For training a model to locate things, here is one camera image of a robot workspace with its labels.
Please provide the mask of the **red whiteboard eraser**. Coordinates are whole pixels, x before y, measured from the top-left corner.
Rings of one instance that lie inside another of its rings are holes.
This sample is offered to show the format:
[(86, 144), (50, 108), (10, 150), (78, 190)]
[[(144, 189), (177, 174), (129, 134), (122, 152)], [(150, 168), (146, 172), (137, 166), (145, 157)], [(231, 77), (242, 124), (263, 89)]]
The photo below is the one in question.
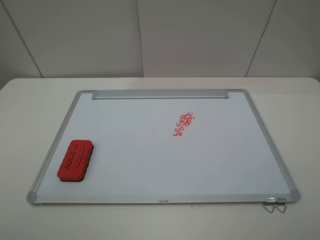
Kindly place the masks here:
[(61, 182), (81, 182), (84, 180), (94, 145), (90, 140), (72, 140), (57, 171)]

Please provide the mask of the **grey framed whiteboard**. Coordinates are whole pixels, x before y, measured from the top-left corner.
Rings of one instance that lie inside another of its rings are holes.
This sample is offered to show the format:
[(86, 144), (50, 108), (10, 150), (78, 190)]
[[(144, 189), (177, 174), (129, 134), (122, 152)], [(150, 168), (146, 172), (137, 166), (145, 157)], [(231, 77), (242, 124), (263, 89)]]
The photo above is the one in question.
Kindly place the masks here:
[[(94, 146), (84, 179), (57, 172), (73, 140)], [(45, 204), (300, 200), (245, 89), (78, 91), (27, 194)]]

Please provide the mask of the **metal binder clip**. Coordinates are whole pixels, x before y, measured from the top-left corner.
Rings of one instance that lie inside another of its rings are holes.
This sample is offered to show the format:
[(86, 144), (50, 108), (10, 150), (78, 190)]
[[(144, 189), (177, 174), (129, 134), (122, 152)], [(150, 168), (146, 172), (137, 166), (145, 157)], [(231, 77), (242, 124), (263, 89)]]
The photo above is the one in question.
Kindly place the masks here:
[(276, 208), (276, 198), (274, 197), (266, 198), (265, 203), (262, 206), (268, 213), (272, 214)]

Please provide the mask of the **grey binder clip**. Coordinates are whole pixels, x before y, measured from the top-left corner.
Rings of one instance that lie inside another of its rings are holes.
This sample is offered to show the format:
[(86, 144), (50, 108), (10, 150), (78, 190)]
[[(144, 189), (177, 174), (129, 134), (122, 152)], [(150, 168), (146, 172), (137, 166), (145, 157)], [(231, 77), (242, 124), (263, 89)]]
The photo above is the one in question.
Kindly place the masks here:
[(279, 197), (275, 200), (273, 206), (280, 213), (284, 214), (287, 210), (287, 199), (284, 197)]

